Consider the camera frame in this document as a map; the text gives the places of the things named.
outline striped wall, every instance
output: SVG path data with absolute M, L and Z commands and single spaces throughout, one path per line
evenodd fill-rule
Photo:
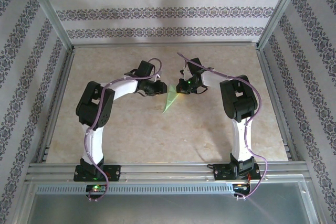
M 66 50 L 37 0 L 0 0 L 0 223 L 10 223 Z
M 50 0 L 73 44 L 256 42 L 278 0 Z
M 264 48 L 300 156 L 336 223 L 336 0 L 291 0 Z

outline marble-patterned surface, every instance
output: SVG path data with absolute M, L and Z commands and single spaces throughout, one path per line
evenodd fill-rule
M 141 60 L 158 57 L 163 62 L 162 81 L 175 86 L 184 65 L 177 51 L 188 58 L 199 57 L 204 66 L 223 73 L 249 77 L 263 102 L 260 115 L 252 123 L 253 150 L 270 161 L 286 161 L 254 47 L 185 46 L 77 49 L 47 162 L 79 162 L 83 131 L 75 109 L 89 81 L 112 81 L 136 68 Z M 128 94 L 115 100 L 103 134 L 105 162 L 229 161 L 232 122 L 224 113 L 220 94 L 215 88 L 201 95 L 180 94 L 164 114 L 166 94 L 155 97 Z

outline white wall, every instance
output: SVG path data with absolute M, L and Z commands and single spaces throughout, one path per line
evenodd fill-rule
M 50 0 L 74 44 L 254 41 L 278 0 Z
M 0 223 L 10 223 L 66 51 L 37 0 L 0 0 L 0 27 Z
M 264 54 L 292 141 L 336 223 L 336 0 L 291 0 Z

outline purple cable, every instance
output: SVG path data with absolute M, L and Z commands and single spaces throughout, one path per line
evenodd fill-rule
M 215 71 L 214 69 L 205 68 L 205 67 L 203 67 L 202 65 L 199 65 L 199 64 L 197 64 L 197 63 L 195 63 L 195 62 L 193 62 L 193 61 L 187 59 L 183 54 L 181 54 L 181 53 L 179 53 L 179 52 L 178 52 L 177 54 L 178 54 L 179 56 L 181 56 L 185 61 L 190 62 L 190 63 L 192 63 L 192 64 L 194 64 L 194 65 L 196 65 L 196 66 L 198 66 L 198 67 L 200 67 L 200 68 L 202 68 L 202 69 L 204 69 L 204 70 L 206 70 L 206 71 L 212 72 L 212 73 L 214 73 L 214 74 L 217 74 L 217 75 L 222 76 L 222 77 L 227 78 L 227 79 L 234 79 L 234 80 L 240 81 L 240 82 L 242 82 L 242 83 L 248 85 L 250 88 L 252 88 L 252 90 L 257 94 L 257 97 L 258 97 L 258 100 L 259 100 L 259 107 L 258 107 L 256 113 L 255 113 L 253 116 L 251 116 L 250 119 L 247 120 L 247 122 L 245 123 L 244 141 L 245 141 L 245 146 L 246 146 L 247 150 L 251 153 L 251 155 L 253 155 L 253 156 L 255 156 L 255 157 L 259 157 L 259 158 L 261 158 L 261 159 L 265 162 L 265 170 L 264 170 L 264 173 L 263 173 L 263 175 L 261 176 L 259 182 L 257 183 L 256 187 L 255 187 L 255 188 L 254 188 L 248 195 L 243 195 L 243 194 L 240 194 L 240 193 L 235 193 L 235 194 L 237 194 L 237 195 L 240 195 L 240 196 L 241 196 L 240 198 L 243 198 L 243 199 L 250 197 L 250 196 L 251 196 L 251 195 L 258 189 L 258 187 L 260 186 L 260 183 L 261 183 L 261 181 L 263 180 L 263 178 L 265 177 L 265 175 L 266 175 L 266 173 L 267 173 L 267 169 L 268 169 L 268 163 L 267 163 L 267 160 L 266 160 L 263 156 L 257 155 L 257 154 L 255 154 L 253 151 L 251 151 L 251 150 L 249 149 L 249 147 L 248 147 L 248 144 L 247 144 L 247 126 L 248 126 L 249 122 L 251 122 L 251 121 L 253 120 L 253 118 L 259 113 L 259 111 L 260 111 L 260 109 L 261 109 L 261 105 L 262 105 L 262 102 L 261 102 L 261 96 L 260 96 L 258 90 L 257 90 L 251 83 L 249 83 L 248 81 L 245 81 L 245 80 L 243 80 L 243 79 L 241 79 L 241 78 L 238 78 L 238 77 L 235 77 L 235 76 L 228 76 L 228 75 L 226 75 L 226 74 L 217 72 L 217 71 Z
M 98 170 L 98 171 L 105 177 L 105 180 L 106 180 L 106 188 L 105 188 L 105 192 L 104 192 L 100 197 L 98 197 L 97 199 L 95 199 L 95 201 L 98 201 L 98 200 L 102 199 L 102 198 L 105 196 L 106 192 L 107 192 L 108 189 L 109 189 L 109 178 L 108 178 L 107 175 L 104 173 L 104 171 L 103 171 L 102 169 L 100 169 L 100 167 L 93 161 L 93 158 L 90 156 L 90 152 L 89 152 L 89 150 L 88 150 L 88 147 L 87 147 L 86 143 L 87 143 L 87 141 L 88 141 L 88 137 L 90 136 L 90 131 L 91 131 L 91 130 L 97 125 L 97 123 L 98 123 L 98 119 L 99 119 L 99 116 L 100 116 L 100 114 L 101 114 L 101 109 L 102 109 L 102 106 L 103 106 L 103 103 L 102 103 L 102 102 L 103 102 L 103 99 L 104 99 L 105 90 L 106 90 L 109 86 L 111 86 L 111 85 L 113 85 L 113 84 L 115 84 L 115 83 L 117 83 L 117 82 L 119 82 L 119 81 L 124 81 L 124 80 L 147 80 L 147 79 L 151 79 L 151 78 L 155 77 L 155 76 L 161 71 L 161 69 L 162 69 L 162 61 L 161 61 L 160 59 L 158 59 L 158 58 L 152 58 L 152 59 L 150 59 L 148 62 L 150 62 L 150 61 L 152 61 L 152 60 L 157 60 L 157 61 L 160 63 L 160 67 L 159 67 L 158 71 L 155 72 L 153 75 L 151 75 L 151 76 L 147 76 L 147 77 L 125 77 L 125 78 L 120 78 L 120 79 L 114 80 L 114 81 L 112 81 L 112 82 L 106 84 L 106 85 L 103 87 L 102 91 L 101 91 L 101 96 L 100 96 L 100 101 L 99 101 L 99 106 L 98 106 L 98 112 L 97 112 L 95 121 L 93 122 L 93 125 L 92 125 L 91 127 L 88 127 L 88 128 L 87 128 L 86 133 L 85 133 L 85 137 L 84 137 L 84 148 L 85 148 L 85 152 L 88 154 L 88 157 L 89 157 L 91 163 L 92 163 L 92 164 L 95 166 L 95 168 L 96 168 L 96 169 L 97 169 L 97 170 Z M 89 195 L 88 195 L 88 196 L 89 196 L 89 201 L 92 200 L 92 198 L 90 197 L 91 193 L 92 193 L 92 191 L 90 191 L 90 192 L 89 192 Z

